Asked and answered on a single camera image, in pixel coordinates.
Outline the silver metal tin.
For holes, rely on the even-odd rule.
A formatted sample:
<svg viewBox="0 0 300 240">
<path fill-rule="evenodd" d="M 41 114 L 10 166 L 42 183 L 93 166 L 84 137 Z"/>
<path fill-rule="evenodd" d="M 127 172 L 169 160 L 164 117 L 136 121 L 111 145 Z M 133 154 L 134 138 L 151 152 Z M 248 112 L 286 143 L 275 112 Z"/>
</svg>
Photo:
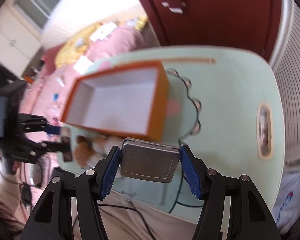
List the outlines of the silver metal tin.
<svg viewBox="0 0 300 240">
<path fill-rule="evenodd" d="M 180 159 L 177 146 L 126 138 L 121 147 L 120 174 L 124 177 L 170 183 Z"/>
</svg>

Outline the small plush toy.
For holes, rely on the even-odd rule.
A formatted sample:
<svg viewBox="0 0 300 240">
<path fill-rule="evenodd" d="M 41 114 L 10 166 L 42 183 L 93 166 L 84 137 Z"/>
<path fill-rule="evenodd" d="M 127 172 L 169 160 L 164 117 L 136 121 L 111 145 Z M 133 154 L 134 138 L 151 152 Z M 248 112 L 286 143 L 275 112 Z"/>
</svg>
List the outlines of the small plush toy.
<svg viewBox="0 0 300 240">
<path fill-rule="evenodd" d="M 82 168 L 94 167 L 99 160 L 106 157 L 113 146 L 121 148 L 123 139 L 112 135 L 84 137 L 78 135 L 73 150 L 75 161 Z"/>
</svg>

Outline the pink duvet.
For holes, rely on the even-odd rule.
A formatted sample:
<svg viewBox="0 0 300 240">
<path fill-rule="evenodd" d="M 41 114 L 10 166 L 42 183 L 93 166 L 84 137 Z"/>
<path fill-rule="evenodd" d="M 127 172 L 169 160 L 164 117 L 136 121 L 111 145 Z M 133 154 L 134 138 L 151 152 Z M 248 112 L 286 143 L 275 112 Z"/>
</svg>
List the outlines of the pink duvet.
<svg viewBox="0 0 300 240">
<path fill-rule="evenodd" d="M 92 41 L 87 52 L 72 64 L 56 68 L 46 75 L 45 66 L 26 90 L 19 112 L 59 121 L 75 80 L 87 74 L 100 60 L 146 47 L 144 31 L 126 24 L 117 27 L 104 40 Z"/>
</svg>

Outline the dark red pillow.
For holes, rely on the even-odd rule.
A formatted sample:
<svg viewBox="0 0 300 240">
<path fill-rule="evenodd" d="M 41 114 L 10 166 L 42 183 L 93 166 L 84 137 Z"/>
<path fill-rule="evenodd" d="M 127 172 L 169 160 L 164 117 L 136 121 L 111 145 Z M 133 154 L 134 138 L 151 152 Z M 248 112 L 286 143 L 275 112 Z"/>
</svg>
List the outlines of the dark red pillow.
<svg viewBox="0 0 300 240">
<path fill-rule="evenodd" d="M 48 49 L 41 58 L 44 61 L 46 75 L 51 75 L 56 70 L 55 58 L 63 46 L 64 44 L 60 44 Z"/>
</svg>

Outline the orange cardboard box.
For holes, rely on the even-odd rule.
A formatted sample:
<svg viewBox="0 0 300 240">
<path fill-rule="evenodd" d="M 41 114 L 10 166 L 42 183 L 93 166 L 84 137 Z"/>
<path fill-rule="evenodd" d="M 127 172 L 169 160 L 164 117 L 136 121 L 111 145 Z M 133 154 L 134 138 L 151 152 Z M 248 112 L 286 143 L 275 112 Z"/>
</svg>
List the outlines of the orange cardboard box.
<svg viewBox="0 0 300 240">
<path fill-rule="evenodd" d="M 121 64 L 77 78 L 61 121 L 102 134 L 160 141 L 168 92 L 160 61 Z"/>
</svg>

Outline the yellow cartoon pillow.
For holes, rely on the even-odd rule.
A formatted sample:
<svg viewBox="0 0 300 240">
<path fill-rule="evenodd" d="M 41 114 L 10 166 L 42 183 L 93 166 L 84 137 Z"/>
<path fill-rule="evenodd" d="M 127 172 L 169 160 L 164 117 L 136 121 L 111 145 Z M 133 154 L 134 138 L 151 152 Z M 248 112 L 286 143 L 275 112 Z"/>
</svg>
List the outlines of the yellow cartoon pillow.
<svg viewBox="0 0 300 240">
<path fill-rule="evenodd" d="M 95 22 L 70 37 L 55 57 L 56 68 L 75 63 L 80 56 L 84 55 L 92 42 L 90 36 L 102 25 L 100 22 Z"/>
</svg>

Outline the dark red door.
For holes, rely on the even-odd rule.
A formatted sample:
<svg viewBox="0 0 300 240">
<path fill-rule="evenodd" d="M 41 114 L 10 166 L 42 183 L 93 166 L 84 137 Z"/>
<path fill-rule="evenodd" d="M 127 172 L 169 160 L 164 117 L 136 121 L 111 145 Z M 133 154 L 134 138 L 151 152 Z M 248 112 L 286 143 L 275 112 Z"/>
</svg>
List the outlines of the dark red door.
<svg viewBox="0 0 300 240">
<path fill-rule="evenodd" d="M 162 46 L 222 46 L 271 57 L 282 0 L 185 0 L 183 14 L 172 13 L 162 0 L 139 1 Z"/>
</svg>

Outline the white wall cabinet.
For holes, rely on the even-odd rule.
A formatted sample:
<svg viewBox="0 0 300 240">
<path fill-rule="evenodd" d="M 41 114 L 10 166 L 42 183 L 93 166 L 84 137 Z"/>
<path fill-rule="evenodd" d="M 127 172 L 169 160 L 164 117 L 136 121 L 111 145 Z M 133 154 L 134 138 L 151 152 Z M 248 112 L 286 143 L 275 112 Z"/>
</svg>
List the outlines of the white wall cabinet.
<svg viewBox="0 0 300 240">
<path fill-rule="evenodd" d="M 0 11 L 0 64 L 22 76 L 41 43 L 7 10 Z"/>
</svg>

